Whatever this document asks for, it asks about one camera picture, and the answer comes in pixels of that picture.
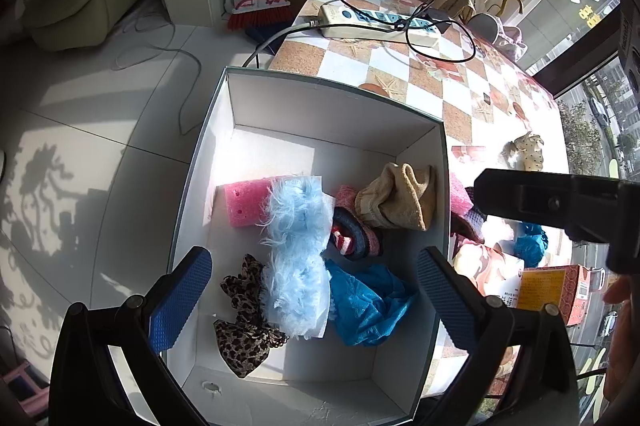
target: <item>table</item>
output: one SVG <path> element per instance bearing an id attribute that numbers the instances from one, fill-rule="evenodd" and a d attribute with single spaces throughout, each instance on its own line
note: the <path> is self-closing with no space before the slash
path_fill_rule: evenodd
<path id="1" fill-rule="evenodd" d="M 348 0 L 357 8 L 411 14 L 418 0 Z M 325 2 L 307 0 L 301 16 L 314 16 Z M 527 131 L 545 142 L 544 169 L 568 173 L 558 105 L 538 85 L 489 43 L 474 37 L 474 59 L 453 64 L 415 54 L 406 44 L 373 40 L 329 40 L 317 30 L 289 35 L 270 68 L 315 75 L 351 86 L 381 86 L 392 99 L 444 120 L 449 170 L 470 186 L 487 167 L 505 167 L 500 152 L 508 141 Z M 435 57 L 462 59 L 472 47 L 464 32 L 452 25 L 436 48 L 422 50 Z M 486 243 L 507 238 L 502 219 L 489 217 L 483 228 Z M 549 247 L 545 265 L 571 263 L 572 244 L 563 231 L 546 228 Z M 455 348 L 442 324 L 423 395 L 443 392 L 466 355 Z M 505 370 L 513 359 L 505 360 Z"/>

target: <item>person's hand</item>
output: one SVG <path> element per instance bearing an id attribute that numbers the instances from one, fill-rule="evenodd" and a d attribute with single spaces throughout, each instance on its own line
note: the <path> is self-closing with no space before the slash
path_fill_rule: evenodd
<path id="1" fill-rule="evenodd" d="M 616 280 L 602 297 L 605 303 L 611 305 L 624 301 L 624 306 L 618 313 L 616 326 L 613 330 L 613 339 L 609 351 L 609 367 L 607 368 L 607 376 L 604 382 L 604 396 L 609 402 L 612 402 L 618 396 L 636 360 L 631 336 L 630 297 L 631 285 L 629 284 L 629 278 L 626 276 Z"/>

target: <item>red broom bristles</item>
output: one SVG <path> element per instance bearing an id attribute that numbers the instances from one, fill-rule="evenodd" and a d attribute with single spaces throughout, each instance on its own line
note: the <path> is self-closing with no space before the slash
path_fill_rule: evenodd
<path id="1" fill-rule="evenodd" d="M 259 11 L 231 14 L 226 26 L 230 30 L 247 27 L 264 27 L 274 23 L 284 23 L 292 20 L 294 13 L 290 6 L 263 9 Z"/>

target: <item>white cable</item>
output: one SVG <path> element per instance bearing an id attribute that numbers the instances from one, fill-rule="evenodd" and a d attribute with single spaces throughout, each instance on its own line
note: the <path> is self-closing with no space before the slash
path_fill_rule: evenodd
<path id="1" fill-rule="evenodd" d="M 191 128 L 189 128 L 187 131 L 184 131 L 182 129 L 182 110 L 184 109 L 184 105 L 187 103 L 187 99 L 191 96 L 191 93 L 193 93 L 193 89 L 196 86 L 196 83 L 198 82 L 198 79 L 200 78 L 200 74 L 202 73 L 202 63 L 200 62 L 200 60 L 194 56 L 193 54 L 191 54 L 190 52 L 187 52 L 186 50 L 183 50 L 182 48 L 171 48 L 169 47 L 169 45 L 172 43 L 172 41 L 174 41 L 174 37 L 175 37 L 175 25 L 173 24 L 173 22 L 171 22 L 170 20 L 167 20 L 167 17 L 165 17 L 165 12 L 164 11 L 148 11 L 148 12 L 144 12 L 143 10 L 140 10 L 140 12 L 136 15 L 134 21 L 133 21 L 133 27 L 134 30 L 136 32 L 151 32 L 153 30 L 158 30 L 158 28 L 163 28 L 166 27 L 167 25 L 171 25 L 171 29 L 172 29 L 172 33 L 171 33 L 171 38 L 169 39 L 168 43 L 166 44 L 167 46 L 156 46 L 154 44 L 151 43 L 144 43 L 144 44 L 137 44 L 135 46 L 131 46 L 129 48 L 124 48 L 120 53 L 118 53 L 118 55 L 116 56 L 114 62 L 113 62 L 113 66 L 111 67 L 111 70 L 114 70 L 116 72 L 119 72 L 120 70 L 126 70 L 127 68 L 130 68 L 132 66 L 136 66 L 137 64 L 141 64 L 143 62 L 147 62 L 148 60 L 151 59 L 155 59 L 156 57 L 158 57 L 160 54 L 162 54 L 163 52 L 178 52 L 180 54 L 184 54 L 185 56 L 189 56 L 191 57 L 191 59 L 193 59 L 196 62 L 196 66 L 198 67 L 198 71 L 196 73 L 196 77 L 193 79 L 193 82 L 191 83 L 191 88 L 189 90 L 189 92 L 187 93 L 187 96 L 184 98 L 184 101 L 182 101 L 182 104 L 180 104 L 180 109 L 178 110 L 178 132 L 180 133 L 181 136 L 185 136 L 188 133 L 190 133 L 191 131 L 193 131 L 194 129 L 196 129 L 198 126 L 200 126 L 202 123 L 197 123 L 195 125 L 193 125 Z M 158 25 L 157 27 L 147 27 L 147 28 L 138 28 L 138 21 L 141 18 L 149 18 L 149 17 L 153 17 L 153 16 L 162 16 L 165 20 L 166 23 L 163 25 Z M 126 24 L 124 25 L 124 27 L 122 27 L 122 33 L 125 34 L 129 28 L 130 24 Z M 154 54 L 153 56 L 149 56 L 149 57 L 145 57 L 144 59 L 140 59 L 136 62 L 132 62 L 130 64 L 126 64 L 125 66 L 122 66 L 119 62 L 118 59 L 122 56 L 122 54 L 124 54 L 125 52 L 128 52 L 134 48 L 152 48 L 155 50 L 160 50 L 160 52 L 158 52 L 157 54 Z"/>
<path id="2" fill-rule="evenodd" d="M 294 30 L 304 30 L 305 28 L 315 28 L 315 27 L 318 27 L 319 24 L 320 24 L 320 21 L 312 20 L 308 23 L 302 23 L 300 25 L 293 25 L 292 27 L 283 28 L 281 31 L 276 32 L 273 36 L 271 36 L 271 38 L 264 41 L 264 43 L 259 44 L 258 47 L 255 49 L 254 53 L 251 54 L 251 56 L 249 56 L 249 58 L 244 62 L 242 66 L 243 67 L 247 66 L 250 62 L 252 62 L 252 60 L 255 59 L 255 56 L 257 56 L 261 51 L 267 48 L 267 46 L 269 46 L 274 40 L 277 40 L 278 38 L 286 36 L 287 34 L 289 34 Z"/>

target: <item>white tile floor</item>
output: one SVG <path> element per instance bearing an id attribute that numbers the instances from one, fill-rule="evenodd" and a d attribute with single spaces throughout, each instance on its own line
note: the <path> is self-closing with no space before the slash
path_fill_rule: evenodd
<path id="1" fill-rule="evenodd" d="M 97 48 L 0 48 L 0 322 L 46 376 L 66 308 L 120 305 L 166 272 L 199 126 L 227 64 L 254 49 L 243 33 L 132 16 Z M 261 56 L 264 66 L 266 56 Z M 183 133 L 178 128 L 178 114 Z"/>

